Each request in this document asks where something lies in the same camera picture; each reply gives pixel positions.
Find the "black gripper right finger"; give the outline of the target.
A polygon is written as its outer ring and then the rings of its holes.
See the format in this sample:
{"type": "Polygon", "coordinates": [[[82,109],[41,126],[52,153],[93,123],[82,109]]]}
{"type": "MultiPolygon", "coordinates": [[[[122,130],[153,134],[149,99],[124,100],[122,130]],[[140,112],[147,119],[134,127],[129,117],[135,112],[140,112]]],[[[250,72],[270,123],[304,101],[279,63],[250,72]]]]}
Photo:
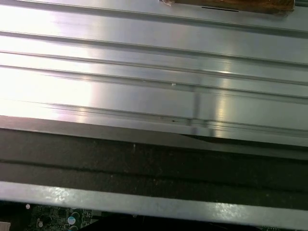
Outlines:
{"type": "Polygon", "coordinates": [[[210,221],[196,221],[169,218],[168,223],[175,231],[261,231],[261,228],[229,223],[215,223],[210,221]]]}

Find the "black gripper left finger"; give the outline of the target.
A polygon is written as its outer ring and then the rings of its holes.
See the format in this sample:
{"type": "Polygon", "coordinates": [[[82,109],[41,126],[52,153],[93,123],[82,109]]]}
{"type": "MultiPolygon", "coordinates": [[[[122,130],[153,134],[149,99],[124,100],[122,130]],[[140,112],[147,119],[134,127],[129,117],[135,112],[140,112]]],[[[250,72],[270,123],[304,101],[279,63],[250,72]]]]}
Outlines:
{"type": "Polygon", "coordinates": [[[110,215],[83,227],[82,231],[136,231],[138,228],[160,225],[167,218],[134,215],[110,215]]]}

